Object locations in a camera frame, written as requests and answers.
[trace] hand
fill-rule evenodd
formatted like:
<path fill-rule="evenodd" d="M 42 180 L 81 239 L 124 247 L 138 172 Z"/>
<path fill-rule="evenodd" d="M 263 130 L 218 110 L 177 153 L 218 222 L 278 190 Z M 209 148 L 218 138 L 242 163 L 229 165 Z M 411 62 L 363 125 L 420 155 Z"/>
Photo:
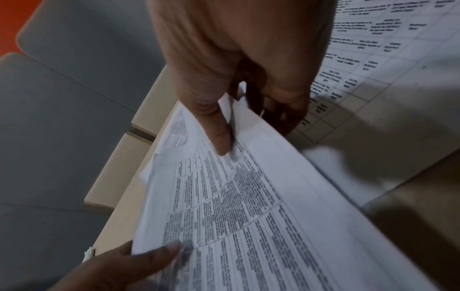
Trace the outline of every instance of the hand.
<path fill-rule="evenodd" d="M 180 242 L 131 255 L 131 242 L 89 259 L 76 267 L 49 291 L 124 290 L 167 267 L 179 254 Z"/>
<path fill-rule="evenodd" d="M 281 134 L 305 117 L 332 30 L 334 0 L 148 0 L 179 100 L 216 152 L 230 150 L 217 103 L 247 82 L 250 108 Z"/>

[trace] sheet of paper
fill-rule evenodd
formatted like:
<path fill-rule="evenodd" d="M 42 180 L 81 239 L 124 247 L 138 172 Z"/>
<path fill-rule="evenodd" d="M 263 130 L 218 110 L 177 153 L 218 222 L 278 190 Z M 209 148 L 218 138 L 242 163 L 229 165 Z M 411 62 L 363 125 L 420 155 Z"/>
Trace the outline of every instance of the sheet of paper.
<path fill-rule="evenodd" d="M 357 205 L 460 147 L 459 0 L 339 0 L 289 137 Z"/>
<path fill-rule="evenodd" d="M 220 105 L 235 132 L 226 156 L 182 105 L 161 138 L 133 253 L 186 248 L 135 290 L 436 290 L 261 118 Z"/>

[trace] beige wooden block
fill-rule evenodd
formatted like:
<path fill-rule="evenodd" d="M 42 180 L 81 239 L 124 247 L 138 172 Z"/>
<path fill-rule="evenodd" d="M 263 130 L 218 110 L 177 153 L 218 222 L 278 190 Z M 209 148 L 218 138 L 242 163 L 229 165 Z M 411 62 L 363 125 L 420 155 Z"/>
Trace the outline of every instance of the beige wooden block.
<path fill-rule="evenodd" d="M 86 195 L 85 203 L 114 209 L 151 144 L 130 133 L 124 134 Z"/>
<path fill-rule="evenodd" d="M 134 238 L 134 232 L 136 231 L 137 223 L 139 221 L 140 210 L 142 208 L 145 194 L 145 187 L 139 180 L 139 173 L 145 169 L 149 161 L 152 159 L 153 153 L 158 146 L 158 142 L 163 135 L 166 125 L 177 108 L 177 104 L 173 107 L 168 118 L 164 122 L 164 125 L 159 131 L 158 137 L 155 139 L 149 151 L 145 155 L 144 160 L 129 183 L 125 193 L 121 197 L 120 202 L 115 207 L 115 210 L 107 221 L 107 224 L 104 226 L 102 232 L 99 234 L 99 237 L 96 239 L 96 242 L 93 245 L 96 255 L 116 248 Z"/>
<path fill-rule="evenodd" d="M 363 211 L 424 273 L 446 290 L 460 290 L 460 152 Z"/>
<path fill-rule="evenodd" d="M 176 100 L 173 82 L 165 66 L 134 115 L 132 126 L 156 137 Z"/>

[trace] orange object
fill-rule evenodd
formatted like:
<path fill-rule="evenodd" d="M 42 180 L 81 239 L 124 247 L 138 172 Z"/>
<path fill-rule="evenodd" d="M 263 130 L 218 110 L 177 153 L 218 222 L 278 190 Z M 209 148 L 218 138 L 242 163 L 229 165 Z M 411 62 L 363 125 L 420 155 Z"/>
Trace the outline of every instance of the orange object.
<path fill-rule="evenodd" d="M 16 35 L 42 0 L 0 0 L 0 57 L 21 53 Z"/>

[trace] person's left hand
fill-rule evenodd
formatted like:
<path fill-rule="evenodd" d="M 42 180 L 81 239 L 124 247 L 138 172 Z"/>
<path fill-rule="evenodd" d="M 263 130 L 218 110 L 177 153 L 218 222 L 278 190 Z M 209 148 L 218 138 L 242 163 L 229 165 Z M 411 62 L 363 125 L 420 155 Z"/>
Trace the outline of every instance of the person's left hand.
<path fill-rule="evenodd" d="M 131 255 L 132 241 L 89 259 L 76 267 L 49 291 L 124 290 L 167 267 L 179 254 L 175 242 L 140 255 Z"/>

